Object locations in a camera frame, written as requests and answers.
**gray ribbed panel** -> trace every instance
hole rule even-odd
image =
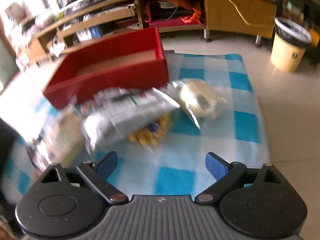
[[[95,228],[72,238],[72,240],[253,239],[227,226],[214,208],[195,204],[189,196],[138,195],[129,204],[111,207]],[[292,236],[286,239],[301,238]]]

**cabinet door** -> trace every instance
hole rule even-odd
[[[261,0],[231,0],[249,23],[264,24],[261,27],[248,26],[229,0],[205,0],[207,28],[260,35],[271,38],[275,25],[276,5]]]

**trash can logo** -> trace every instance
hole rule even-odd
[[[292,59],[296,59],[298,57],[298,53],[294,52],[292,53]]]

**yellow cable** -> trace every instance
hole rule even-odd
[[[263,23],[263,24],[249,23],[249,22],[242,16],[241,12],[239,11],[238,7],[234,4],[234,2],[231,1],[231,0],[228,0],[228,1],[236,8],[238,14],[240,15],[241,19],[244,21],[244,23],[245,23],[246,25],[252,26],[252,27],[263,27],[263,26],[266,26],[265,23]]]

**metal screw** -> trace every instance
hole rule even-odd
[[[122,202],[125,201],[126,197],[124,194],[121,193],[116,193],[111,195],[110,200],[113,202]]]
[[[201,202],[209,202],[213,200],[213,196],[210,194],[201,194],[198,196],[198,200]]]

